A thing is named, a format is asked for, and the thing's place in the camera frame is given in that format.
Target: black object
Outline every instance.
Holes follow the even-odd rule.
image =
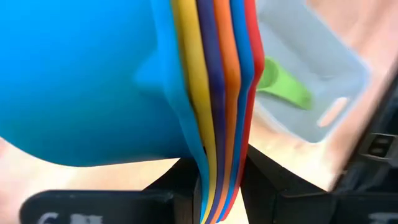
[[[195,161],[179,160],[143,191],[51,190],[29,198],[22,224],[199,223]]]
[[[248,156],[241,189],[250,224],[398,223],[395,192],[377,188],[325,192],[253,147]],[[383,179],[388,180],[385,185],[397,191],[398,180],[390,178]]]

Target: green handle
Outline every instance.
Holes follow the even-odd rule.
[[[312,108],[313,97],[306,87],[273,59],[266,57],[257,92],[277,96],[304,110]]]

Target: wooden surface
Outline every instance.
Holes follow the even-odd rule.
[[[372,70],[371,84],[336,133],[323,143],[306,144],[270,132],[258,118],[252,121],[250,143],[299,176],[328,190],[390,79],[389,70],[398,53],[398,1],[311,0],[309,4],[368,63]],[[162,175],[175,161],[65,167],[33,158],[0,140],[0,223],[18,223],[17,211],[21,203],[36,192],[46,189],[139,190]],[[223,223],[247,222],[239,195]]]

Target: white label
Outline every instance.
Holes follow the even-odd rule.
[[[398,213],[376,212],[369,215],[371,224],[388,224],[390,220],[398,220]]]
[[[102,216],[73,214],[70,216],[70,224],[103,224]]]

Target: clear plastic container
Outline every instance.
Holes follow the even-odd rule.
[[[311,110],[302,110],[258,93],[255,114],[276,131],[307,142],[322,141],[363,94],[369,69],[302,1],[258,0],[257,17],[266,55],[303,83],[314,102]],[[321,125],[341,98],[346,99],[344,107]]]

